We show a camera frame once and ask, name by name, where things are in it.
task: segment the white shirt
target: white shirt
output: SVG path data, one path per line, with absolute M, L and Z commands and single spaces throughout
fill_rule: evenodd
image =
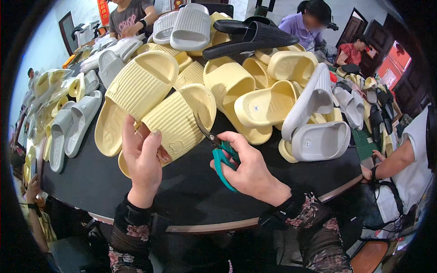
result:
M 407 214 L 410 208 L 420 201 L 432 179 L 431 170 L 428 168 L 426 147 L 427 118 L 428 107 L 402 133 L 402 142 L 410 139 L 414 153 L 414 162 L 392 177 L 404 206 L 404 214 Z M 380 193 L 376 190 L 375 196 L 385 223 L 399 217 L 393 193 L 388 186 L 381 186 Z

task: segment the door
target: door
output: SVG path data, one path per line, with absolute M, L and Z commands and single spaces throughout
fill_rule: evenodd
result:
M 371 56 L 369 52 L 364 51 L 362 53 L 360 68 L 361 73 L 363 73 L 365 77 L 373 77 L 392 48 L 395 40 L 393 36 L 375 20 L 370 22 L 365 37 L 372 49 L 371 52 L 373 52 L 373 56 Z

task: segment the black table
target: black table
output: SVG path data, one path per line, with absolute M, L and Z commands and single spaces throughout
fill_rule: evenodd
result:
M 100 90 L 104 95 L 103 85 Z M 118 156 L 104 156 L 94 142 L 99 112 L 91 122 L 77 156 L 73 159 L 65 156 L 61 173 L 54 173 L 49 163 L 43 166 L 42 188 L 65 203 L 110 219 L 114 218 L 115 208 L 132 184 L 121 173 Z M 212 132 L 223 131 L 236 130 L 217 110 Z M 361 179 L 355 148 L 347 149 L 334 160 L 291 164 L 279 153 L 280 140 L 281 132 L 273 128 L 270 140 L 255 148 L 263 154 L 270 172 L 289 186 L 305 185 L 326 201 Z M 153 206 L 171 220 L 168 231 L 208 232 L 256 225 L 257 217 L 270 207 L 250 196 L 228 190 L 209 167 L 211 159 L 211 144 L 204 139 L 163 168 L 163 180 Z

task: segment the woman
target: woman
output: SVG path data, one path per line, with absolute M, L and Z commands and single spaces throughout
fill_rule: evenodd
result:
M 123 125 L 123 153 L 132 177 L 132 189 L 115 211 L 109 244 L 112 272 L 153 272 L 148 259 L 150 223 L 153 218 L 149 208 L 162 180 L 162 167 L 157 156 L 162 135 L 156 130 L 143 139 L 135 134 L 134 122 L 134 118 L 128 115 Z M 300 249 L 304 250 L 304 266 L 321 273 L 352 273 L 333 212 L 321 204 L 313 193 L 291 190 L 272 176 L 261 153 L 250 146 L 242 135 L 227 131 L 218 137 L 229 141 L 241 160 L 237 171 L 222 164 L 223 175 L 242 194 L 271 204 L 271 215 L 280 219 L 280 224 L 299 231 L 298 242 Z M 261 219 L 263 223 L 268 222 L 267 218 Z M 289 272 L 302 272 L 301 269 L 290 267 Z M 201 269 L 196 267 L 196 272 L 244 270 L 244 265 L 238 266 L 231 260 Z M 267 271 L 261 268 L 258 272 Z

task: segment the t-shirt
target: t-shirt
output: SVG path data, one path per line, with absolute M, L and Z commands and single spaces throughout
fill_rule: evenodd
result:
M 143 19 L 146 14 L 144 10 L 152 6 L 151 0 L 131 0 L 129 6 L 122 12 L 117 9 L 113 10 L 109 15 L 109 32 L 116 32 L 121 37 L 121 31 L 125 26 L 131 26 Z M 146 26 L 140 33 L 145 33 L 149 37 L 153 33 L 153 26 Z
M 410 139 L 414 153 L 414 162 L 392 177 L 404 206 L 404 214 L 407 214 L 410 208 L 420 201 L 432 179 L 431 170 L 428 168 L 426 145 L 427 118 L 428 107 L 402 133 L 402 142 Z M 381 186 L 379 197 L 377 190 L 375 196 L 384 222 L 395 220 L 399 216 L 399 212 L 390 188 Z
M 348 58 L 344 61 L 346 64 L 351 64 L 351 63 L 354 63 L 356 65 L 360 64 L 361 52 L 355 48 L 354 44 L 342 44 L 338 48 L 347 54 Z

